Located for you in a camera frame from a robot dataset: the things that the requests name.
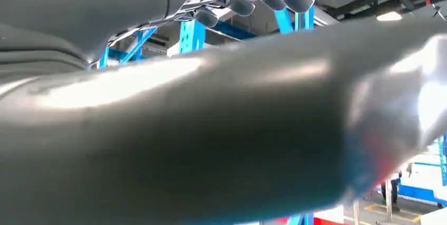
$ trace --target ceiling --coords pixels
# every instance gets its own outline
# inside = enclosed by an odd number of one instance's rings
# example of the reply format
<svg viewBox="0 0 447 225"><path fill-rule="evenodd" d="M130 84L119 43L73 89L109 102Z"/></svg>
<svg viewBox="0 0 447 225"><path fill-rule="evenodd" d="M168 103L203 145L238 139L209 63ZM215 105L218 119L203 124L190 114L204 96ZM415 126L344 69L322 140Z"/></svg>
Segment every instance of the ceiling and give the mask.
<svg viewBox="0 0 447 225"><path fill-rule="evenodd" d="M327 13L331 14L334 18L340 21L343 21L348 18L373 16L380 14L380 12L387 12L388 10L392 11L396 10L399 12L408 11L405 10L405 6L401 5L401 2L399 2L398 0L377 0L376 3L367 3L368 5L361 5L359 8L355 8L347 13L343 14L337 13L340 11L339 9L340 7L350 4L353 1L359 1L359 0L316 0L316 6L318 6L322 10L325 10ZM384 5L388 5L390 1L394 2L394 5L392 5L391 7L377 9L377 6L373 6L374 4L377 4L380 7L383 7ZM420 8L425 5L425 0L412 0L412 2L417 5L417 8ZM226 22L230 23L235 27L238 27L245 31L249 31L256 35L267 35L276 32L278 30L278 26L275 20L274 12L261 2L255 4L256 9L250 16L248 17L227 16L228 20ZM371 10L367 10L373 7L376 7L377 11L372 12ZM146 43L144 47L150 48L154 46L155 43L155 46L158 47L158 49L160 49L160 47L164 47L166 49L174 45L178 41L178 37L179 37L179 24L178 23L169 24L159 28L159 30L153 36L154 40ZM213 33L211 31L207 31L207 37L206 37L207 44L219 45L227 43L229 41L232 40L222 35Z"/></svg>

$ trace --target blue shelving frame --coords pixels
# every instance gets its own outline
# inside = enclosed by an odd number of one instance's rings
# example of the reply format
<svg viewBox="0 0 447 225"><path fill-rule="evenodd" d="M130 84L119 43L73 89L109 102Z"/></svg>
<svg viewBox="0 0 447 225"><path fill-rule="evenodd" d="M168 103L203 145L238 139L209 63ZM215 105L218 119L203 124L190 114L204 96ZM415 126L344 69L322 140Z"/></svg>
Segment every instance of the blue shelving frame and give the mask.
<svg viewBox="0 0 447 225"><path fill-rule="evenodd" d="M312 6L304 14L295 13L295 21L290 20L289 10L284 8L281 11L275 11L276 21L278 23L279 32L288 34L291 32L298 32L300 29L313 30L314 29L314 7ZM312 213L301 214L289 217L287 225L313 225L314 215Z"/></svg>
<svg viewBox="0 0 447 225"><path fill-rule="evenodd" d="M151 28L146 31L137 31L137 44L128 52L121 52L118 50L114 50L112 48L109 48L108 46L105 47L105 50L103 51L101 58L99 60L99 69L107 68L109 56L112 56L113 58L117 58L120 61L120 64L125 64L130 60L133 61L140 61L143 59L142 52L143 52L143 44L157 31L157 28Z"/></svg>
<svg viewBox="0 0 447 225"><path fill-rule="evenodd" d="M180 25L179 53L186 54L202 49L205 44L206 28L198 21L182 22Z"/></svg>
<svg viewBox="0 0 447 225"><path fill-rule="evenodd" d="M442 176L442 185L447 185L447 162L446 162L446 143L447 134L444 134L442 137L438 139L439 145L439 166L441 167L441 176Z"/></svg>

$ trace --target blue metal rack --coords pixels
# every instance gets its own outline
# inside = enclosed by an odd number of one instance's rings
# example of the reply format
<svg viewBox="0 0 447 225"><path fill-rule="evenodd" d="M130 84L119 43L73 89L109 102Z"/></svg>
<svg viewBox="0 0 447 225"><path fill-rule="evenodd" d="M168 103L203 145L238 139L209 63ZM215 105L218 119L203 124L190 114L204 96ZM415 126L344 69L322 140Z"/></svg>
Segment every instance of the blue metal rack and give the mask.
<svg viewBox="0 0 447 225"><path fill-rule="evenodd" d="M281 33L290 33L298 31L300 28L301 20L303 22L302 28L304 29L312 29L314 27L314 11L313 7L311 10L306 12L300 18L299 14L295 14L295 24L292 26L292 22L290 21L289 13L287 9L282 11L275 12L276 19L278 21L278 26ZM224 33L230 37L233 37L237 40L246 40L250 38L254 38L257 35L241 30L237 27L232 26L226 22L218 22L216 27L213 28L215 31L219 31ZM148 31L137 33L137 44L136 46L128 53L120 52L117 50L109 49L108 47L104 50L104 53L99 62L99 68L105 68L107 66L107 60L109 57L109 53L113 55L113 57L118 58L120 60L120 64L124 64L131 60L134 56L135 61L141 60L142 57L142 45L149 39L149 37L156 31L156 28L152 28ZM199 50L203 48L205 44L205 35L206 28L203 24L198 21L189 21L182 22L180 27L180 40L179 40L179 53L185 54L191 51ZM287 221L288 225L313 225L314 224L314 216L312 213L304 214L299 216L292 216Z"/></svg>
<svg viewBox="0 0 447 225"><path fill-rule="evenodd" d="M206 28L198 21L182 22L180 26L179 53L185 54L203 48Z"/></svg>
<svg viewBox="0 0 447 225"><path fill-rule="evenodd" d="M441 175L442 175L442 185L447 185L447 164L445 160L446 156L446 146L445 142L447 140L447 134L444 134L442 137L438 139L439 145L439 159L440 159L440 167L441 167Z"/></svg>
<svg viewBox="0 0 447 225"><path fill-rule="evenodd" d="M278 23L279 31L282 34L291 33L293 31L299 31L300 28L305 30L312 30L314 28L314 7L308 10L304 14L295 13L295 21L291 22L289 16L289 10L287 8L281 11L275 11L276 21ZM313 225L314 215L308 213L305 215L291 216L287 225Z"/></svg>
<svg viewBox="0 0 447 225"><path fill-rule="evenodd" d="M289 10L284 8L281 11L275 11L276 21L278 23L279 31L282 34L287 34L298 31L300 28L311 30L314 28L314 7L312 6L304 14L295 13L295 21L292 23L289 16Z"/></svg>

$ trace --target floor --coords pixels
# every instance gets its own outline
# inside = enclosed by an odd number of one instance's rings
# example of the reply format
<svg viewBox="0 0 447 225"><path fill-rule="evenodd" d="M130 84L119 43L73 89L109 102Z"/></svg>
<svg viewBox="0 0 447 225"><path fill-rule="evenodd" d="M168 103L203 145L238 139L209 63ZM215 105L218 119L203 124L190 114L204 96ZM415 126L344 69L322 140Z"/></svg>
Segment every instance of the floor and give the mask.
<svg viewBox="0 0 447 225"><path fill-rule="evenodd" d="M386 206L379 193L373 193L370 198L359 201L359 216L361 225L375 225L377 221L386 220ZM414 202L399 198L397 205L401 209L399 213L393 214L393 222L400 225L420 224L421 215L433 212L438 208L432 205ZM351 205L344 206L346 224L354 224L353 210Z"/></svg>

